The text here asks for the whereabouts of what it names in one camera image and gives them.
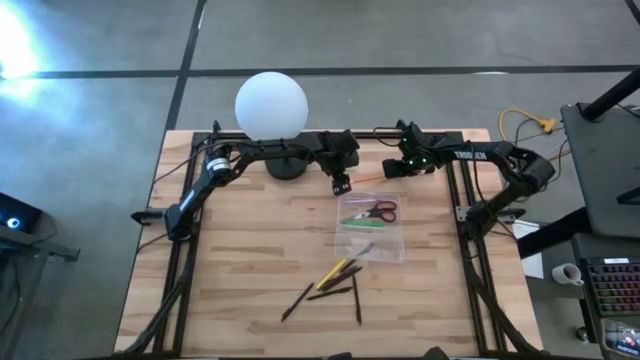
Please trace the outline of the black aluminium table frame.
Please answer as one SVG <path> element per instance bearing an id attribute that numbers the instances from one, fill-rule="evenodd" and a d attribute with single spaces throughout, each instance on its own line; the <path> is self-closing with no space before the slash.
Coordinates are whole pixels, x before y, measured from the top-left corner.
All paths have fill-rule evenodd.
<path id="1" fill-rule="evenodd" d="M 357 135 L 360 163 L 353 179 L 381 175 L 394 158 L 387 131 Z M 401 198 L 402 263 L 360 262 L 356 275 L 362 326 L 353 289 L 302 300 L 282 314 L 337 262 L 338 200 L 328 177 L 311 166 L 281 182 L 260 163 L 208 198 L 195 245 L 174 244 L 164 228 L 143 230 L 116 348 L 129 347 L 169 288 L 172 259 L 195 261 L 184 301 L 170 313 L 158 349 L 184 357 L 418 357 L 438 346 L 452 356 L 478 352 L 452 207 L 462 192 L 460 171 L 354 184 L 357 192 Z"/>

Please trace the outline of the black device with blue light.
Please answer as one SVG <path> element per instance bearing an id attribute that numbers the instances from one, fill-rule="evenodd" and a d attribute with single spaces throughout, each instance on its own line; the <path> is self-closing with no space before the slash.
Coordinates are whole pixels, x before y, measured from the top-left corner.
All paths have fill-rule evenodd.
<path id="1" fill-rule="evenodd" d="M 40 209 L 0 192 L 0 225 L 32 234 L 41 216 Z"/>

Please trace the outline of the red-handled scissors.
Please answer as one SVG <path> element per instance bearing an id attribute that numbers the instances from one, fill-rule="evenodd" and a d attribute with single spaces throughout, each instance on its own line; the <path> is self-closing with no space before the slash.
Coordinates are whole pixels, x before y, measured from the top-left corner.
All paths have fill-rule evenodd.
<path id="1" fill-rule="evenodd" d="M 396 210 L 396 202 L 378 201 L 369 210 L 347 217 L 342 220 L 342 223 L 355 222 L 364 219 L 378 219 L 385 223 L 393 223 L 397 219 Z"/>

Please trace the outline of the white paper sheet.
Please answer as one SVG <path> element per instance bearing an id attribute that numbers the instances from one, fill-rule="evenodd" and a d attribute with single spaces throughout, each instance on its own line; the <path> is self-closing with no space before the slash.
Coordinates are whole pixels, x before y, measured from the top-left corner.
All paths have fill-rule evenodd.
<path id="1" fill-rule="evenodd" d="M 540 225 L 537 223 L 515 220 L 512 224 L 512 230 L 517 240 L 538 231 Z M 535 255 L 529 256 L 527 258 L 523 258 L 521 260 L 521 265 L 524 271 L 524 275 L 530 278 L 543 279 L 544 278 L 544 267 L 542 255 L 537 253 Z"/>

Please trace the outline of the white globe lamp black base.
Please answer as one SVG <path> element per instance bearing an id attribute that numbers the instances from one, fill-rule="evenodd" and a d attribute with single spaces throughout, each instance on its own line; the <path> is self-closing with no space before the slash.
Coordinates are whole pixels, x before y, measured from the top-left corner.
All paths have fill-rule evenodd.
<path id="1" fill-rule="evenodd" d="M 240 129 L 254 141 L 291 139 L 306 126 L 309 105 L 303 88 L 280 72 L 262 72 L 239 88 L 234 104 Z"/>

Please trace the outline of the yellow pencil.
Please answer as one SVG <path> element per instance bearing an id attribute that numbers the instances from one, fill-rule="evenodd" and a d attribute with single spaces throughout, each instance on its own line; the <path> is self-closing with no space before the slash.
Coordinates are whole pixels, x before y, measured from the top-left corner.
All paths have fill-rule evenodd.
<path id="1" fill-rule="evenodd" d="M 320 280 L 316 285 L 316 289 L 320 290 L 329 280 L 331 280 L 348 262 L 347 258 L 340 259 L 334 267 Z"/>

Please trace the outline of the smartphone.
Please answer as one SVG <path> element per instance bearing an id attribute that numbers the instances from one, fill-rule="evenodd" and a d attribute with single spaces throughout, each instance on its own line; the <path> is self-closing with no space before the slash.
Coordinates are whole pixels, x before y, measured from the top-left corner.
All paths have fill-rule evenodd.
<path id="1" fill-rule="evenodd" d="M 609 352 L 640 360 L 640 328 L 603 319 L 602 344 Z"/>

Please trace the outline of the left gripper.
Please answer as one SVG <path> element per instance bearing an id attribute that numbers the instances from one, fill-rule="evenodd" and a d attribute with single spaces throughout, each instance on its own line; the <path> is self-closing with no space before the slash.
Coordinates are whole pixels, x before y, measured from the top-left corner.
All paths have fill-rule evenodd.
<path id="1" fill-rule="evenodd" d="M 318 135 L 321 149 L 316 152 L 316 162 L 321 170 L 332 175 L 332 192 L 341 196 L 352 191 L 351 179 L 343 173 L 346 169 L 359 164 L 359 143 L 351 130 L 340 133 L 328 131 Z"/>

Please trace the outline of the clear plastic supply box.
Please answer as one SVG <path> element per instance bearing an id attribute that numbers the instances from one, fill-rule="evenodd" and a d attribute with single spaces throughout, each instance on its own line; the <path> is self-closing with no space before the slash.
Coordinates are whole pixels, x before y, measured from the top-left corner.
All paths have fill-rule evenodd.
<path id="1" fill-rule="evenodd" d="M 397 219 L 393 223 L 385 223 L 384 228 L 357 227 L 341 225 L 342 220 L 372 208 L 375 203 L 341 204 L 348 199 L 381 199 L 397 203 Z M 405 260 L 403 230 L 401 224 L 401 198 L 391 193 L 349 193 L 338 199 L 337 221 L 335 228 L 334 251 L 339 258 L 353 258 L 369 243 L 375 246 L 367 254 L 358 259 L 368 262 L 402 263 Z M 382 222 L 378 219 L 364 219 L 360 221 Z"/>

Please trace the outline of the backlit keyboard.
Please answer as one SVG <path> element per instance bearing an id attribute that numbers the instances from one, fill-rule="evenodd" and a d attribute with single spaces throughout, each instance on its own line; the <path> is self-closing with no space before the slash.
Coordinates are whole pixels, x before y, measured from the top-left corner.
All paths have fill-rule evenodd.
<path id="1" fill-rule="evenodd" d="M 601 316 L 640 316 L 640 257 L 586 258 L 582 265 Z"/>

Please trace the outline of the black pole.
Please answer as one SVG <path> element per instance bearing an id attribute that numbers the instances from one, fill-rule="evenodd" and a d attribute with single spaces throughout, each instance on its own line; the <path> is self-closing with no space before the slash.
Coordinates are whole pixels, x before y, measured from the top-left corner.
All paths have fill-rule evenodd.
<path id="1" fill-rule="evenodd" d="M 615 84 L 594 102 L 581 110 L 584 119 L 590 122 L 601 122 L 600 117 L 640 88 L 640 68 Z"/>

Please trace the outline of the white mug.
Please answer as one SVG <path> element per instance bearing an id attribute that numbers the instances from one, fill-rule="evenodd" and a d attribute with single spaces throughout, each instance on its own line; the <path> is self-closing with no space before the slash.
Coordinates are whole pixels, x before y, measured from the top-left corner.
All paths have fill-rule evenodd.
<path id="1" fill-rule="evenodd" d="M 573 263 L 558 265 L 552 269 L 552 278 L 561 285 L 583 286 L 582 272 Z"/>

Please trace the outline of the black pen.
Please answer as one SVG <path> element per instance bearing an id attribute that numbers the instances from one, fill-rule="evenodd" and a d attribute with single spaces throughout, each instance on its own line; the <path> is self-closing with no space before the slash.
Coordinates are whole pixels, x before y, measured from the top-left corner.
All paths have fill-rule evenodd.
<path id="1" fill-rule="evenodd" d="M 353 287 L 353 293 L 354 293 L 356 321 L 357 321 L 359 326 L 362 326 L 361 303 L 360 303 L 359 290 L 358 290 L 358 284 L 357 284 L 356 276 L 352 275 L 351 276 L 351 280 L 352 280 L 352 287 Z"/>
<path id="2" fill-rule="evenodd" d="M 374 243 L 369 243 L 369 244 L 368 244 L 364 249 L 362 249 L 362 250 L 361 250 L 359 253 L 357 253 L 353 258 L 351 258 L 351 259 L 350 259 L 350 260 L 349 260 L 349 261 L 348 261 L 348 262 L 347 262 L 347 263 L 346 263 L 346 264 L 345 264 L 345 265 L 344 265 L 344 266 L 339 270 L 339 273 L 341 274 L 341 273 L 345 272 L 347 269 L 349 269 L 349 268 L 350 268 L 350 267 L 351 267 L 351 266 L 356 262 L 356 260 L 357 260 L 359 257 L 361 257 L 361 256 L 363 256 L 363 255 L 367 254 L 368 252 L 370 252 L 370 251 L 373 249 L 373 247 L 374 247 L 374 246 L 375 246 L 375 244 L 374 244 Z"/>
<path id="3" fill-rule="evenodd" d="M 335 289 L 335 290 L 329 290 L 323 293 L 319 293 L 310 297 L 307 297 L 306 300 L 307 301 L 314 301 L 317 299 L 321 299 L 321 298 L 326 298 L 332 295 L 337 295 L 337 294 L 342 294 L 342 293 L 347 293 L 350 292 L 353 289 L 353 287 L 348 286 L 348 287 L 343 287 L 343 288 L 339 288 L 339 289 Z"/>
<path id="4" fill-rule="evenodd" d="M 282 314 L 281 317 L 281 322 L 284 322 L 292 313 L 293 311 L 297 308 L 297 306 L 300 304 L 300 302 L 302 300 L 305 299 L 305 297 L 307 296 L 307 294 L 312 290 L 312 288 L 314 287 L 315 283 L 311 282 L 304 290 L 303 292 L 296 298 L 296 300 L 293 302 L 293 304 L 291 306 L 289 306 L 285 312 Z"/>

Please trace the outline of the dark grey desk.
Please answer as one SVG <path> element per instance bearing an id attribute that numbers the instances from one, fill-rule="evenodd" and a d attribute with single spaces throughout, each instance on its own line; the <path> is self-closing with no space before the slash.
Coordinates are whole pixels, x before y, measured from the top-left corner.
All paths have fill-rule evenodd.
<path id="1" fill-rule="evenodd" d="M 561 118 L 592 230 L 640 238 L 640 205 L 617 201 L 640 187 L 640 118 L 615 108 L 594 123 L 576 105 L 563 106 Z"/>

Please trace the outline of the dark brown pen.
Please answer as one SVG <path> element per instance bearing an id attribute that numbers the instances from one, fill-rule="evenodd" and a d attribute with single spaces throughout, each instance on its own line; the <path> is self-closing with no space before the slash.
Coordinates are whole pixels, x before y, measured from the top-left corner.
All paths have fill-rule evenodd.
<path id="1" fill-rule="evenodd" d="M 343 282 L 347 278 L 351 277 L 352 275 L 355 275 L 356 273 L 358 273 L 361 270 L 362 270 L 361 266 L 357 266 L 357 267 L 350 268 L 350 269 L 346 270 L 344 273 L 339 274 L 337 277 L 335 277 L 335 278 L 331 279 L 330 281 L 328 281 L 327 283 L 325 283 L 320 288 L 320 291 L 321 292 L 329 291 L 330 289 L 334 288 L 335 286 L 337 286 L 338 284 L 340 284 L 341 282 Z"/>

